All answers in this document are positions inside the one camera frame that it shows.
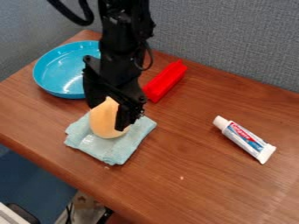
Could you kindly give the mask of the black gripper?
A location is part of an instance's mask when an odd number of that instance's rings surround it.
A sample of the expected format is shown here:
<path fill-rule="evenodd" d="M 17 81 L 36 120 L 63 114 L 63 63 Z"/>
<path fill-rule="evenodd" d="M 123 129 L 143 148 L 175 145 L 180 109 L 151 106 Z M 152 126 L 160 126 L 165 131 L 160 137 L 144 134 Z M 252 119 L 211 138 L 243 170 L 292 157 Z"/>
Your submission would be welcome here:
<path fill-rule="evenodd" d="M 109 49 L 99 44 L 100 58 L 83 57 L 83 88 L 88 107 L 93 109 L 109 96 L 117 103 L 115 129 L 123 131 L 143 116 L 147 98 L 139 86 L 148 44 L 132 49 Z"/>

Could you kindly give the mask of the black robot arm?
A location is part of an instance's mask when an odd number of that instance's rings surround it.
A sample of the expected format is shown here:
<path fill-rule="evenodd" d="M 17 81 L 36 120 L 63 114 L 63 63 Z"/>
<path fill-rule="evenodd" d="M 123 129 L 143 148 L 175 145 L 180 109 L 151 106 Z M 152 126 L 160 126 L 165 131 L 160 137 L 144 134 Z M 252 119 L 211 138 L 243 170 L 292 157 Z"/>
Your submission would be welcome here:
<path fill-rule="evenodd" d="M 97 4 L 103 25 L 100 57 L 83 58 L 83 89 L 92 109 L 108 97 L 116 101 L 115 130 L 121 131 L 144 113 L 147 97 L 139 77 L 153 64 L 148 39 L 155 22 L 149 0 L 99 0 Z"/>

